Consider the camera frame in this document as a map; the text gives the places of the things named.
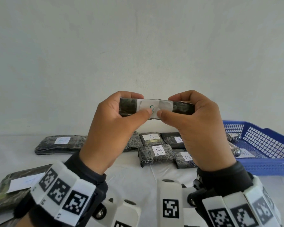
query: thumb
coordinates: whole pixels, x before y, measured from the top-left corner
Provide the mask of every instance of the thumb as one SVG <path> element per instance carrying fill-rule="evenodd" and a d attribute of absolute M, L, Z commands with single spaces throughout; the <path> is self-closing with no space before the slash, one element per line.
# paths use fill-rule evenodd
<path fill-rule="evenodd" d="M 185 115 L 178 114 L 167 110 L 159 110 L 157 116 L 162 120 L 163 123 L 173 126 L 179 130 L 181 124 L 185 123 Z"/>
<path fill-rule="evenodd" d="M 153 111 L 150 108 L 143 109 L 123 119 L 129 125 L 131 132 L 134 132 L 136 129 L 138 129 L 142 124 L 144 124 L 150 118 L 152 113 Z"/>

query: blue plastic basket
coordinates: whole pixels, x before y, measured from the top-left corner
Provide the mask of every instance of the blue plastic basket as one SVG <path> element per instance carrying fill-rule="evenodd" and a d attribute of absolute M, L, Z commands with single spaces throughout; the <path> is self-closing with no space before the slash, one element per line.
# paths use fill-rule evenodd
<path fill-rule="evenodd" d="M 223 123 L 226 132 L 242 136 L 235 145 L 257 157 L 237 159 L 247 171 L 254 175 L 284 175 L 284 135 L 244 121 Z"/>

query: person's left hand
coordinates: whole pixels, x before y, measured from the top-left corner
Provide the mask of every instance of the person's left hand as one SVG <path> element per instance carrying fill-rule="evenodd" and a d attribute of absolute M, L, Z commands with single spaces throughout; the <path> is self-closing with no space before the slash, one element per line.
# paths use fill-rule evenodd
<path fill-rule="evenodd" d="M 122 118 L 119 115 L 120 97 L 144 99 L 138 93 L 119 91 L 99 103 L 79 154 L 84 164 L 100 175 L 114 163 L 134 131 L 153 113 L 151 109 L 144 109 Z"/>

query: white tablecloth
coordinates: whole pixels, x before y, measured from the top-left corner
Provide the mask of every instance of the white tablecloth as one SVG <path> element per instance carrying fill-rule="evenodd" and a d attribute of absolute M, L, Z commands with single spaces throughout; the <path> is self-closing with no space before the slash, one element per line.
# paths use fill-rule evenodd
<path fill-rule="evenodd" d="M 0 136 L 0 181 L 9 173 L 51 164 L 55 160 L 66 161 L 70 155 L 37 156 L 34 148 L 46 135 Z M 155 227 L 156 181 L 176 179 L 187 187 L 196 178 L 196 169 L 177 169 L 174 164 L 158 164 L 140 167 L 137 152 L 122 153 L 107 171 L 109 191 L 107 198 L 132 200 L 142 208 L 139 227 Z M 261 176 L 262 183 L 281 212 L 284 227 L 284 176 Z M 11 213 L 0 215 L 0 222 L 11 217 Z M 186 225 L 206 227 L 206 223 L 194 209 L 184 209 Z M 94 220 L 88 226 L 98 227 Z"/>

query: black and white square marker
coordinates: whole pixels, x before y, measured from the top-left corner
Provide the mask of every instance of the black and white square marker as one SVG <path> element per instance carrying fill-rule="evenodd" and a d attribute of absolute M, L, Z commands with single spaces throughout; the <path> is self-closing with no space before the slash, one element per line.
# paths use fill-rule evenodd
<path fill-rule="evenodd" d="M 163 199 L 163 217 L 179 218 L 179 200 Z"/>
<path fill-rule="evenodd" d="M 264 194 L 266 200 L 268 201 L 269 206 L 274 210 L 273 200 L 271 199 L 271 197 L 269 196 L 269 194 L 267 193 L 267 191 L 265 190 L 264 187 L 263 187 L 263 194 Z"/>
<path fill-rule="evenodd" d="M 39 182 L 41 189 L 45 192 L 48 187 L 53 183 L 53 181 L 57 178 L 57 176 L 58 174 L 53 169 L 49 169 Z"/>
<path fill-rule="evenodd" d="M 226 208 L 208 210 L 208 213 L 215 227 L 235 227 Z"/>
<path fill-rule="evenodd" d="M 114 227 L 131 227 L 131 226 L 124 224 L 122 222 L 116 221 Z"/>
<path fill-rule="evenodd" d="M 88 196 L 81 194 L 77 191 L 72 191 L 67 198 L 62 209 L 68 212 L 79 215 L 83 209 L 85 203 L 87 202 Z"/>
<path fill-rule="evenodd" d="M 253 208 L 256 211 L 263 225 L 265 225 L 270 219 L 273 218 L 273 213 L 269 209 L 263 197 L 260 197 L 253 203 Z"/>
<path fill-rule="evenodd" d="M 70 190 L 70 186 L 62 181 L 60 178 L 54 183 L 53 187 L 48 192 L 48 197 L 52 199 L 58 205 L 61 204 L 62 200 Z"/>
<path fill-rule="evenodd" d="M 231 209 L 233 216 L 239 227 L 257 227 L 259 226 L 253 212 L 248 204 L 244 204 Z"/>

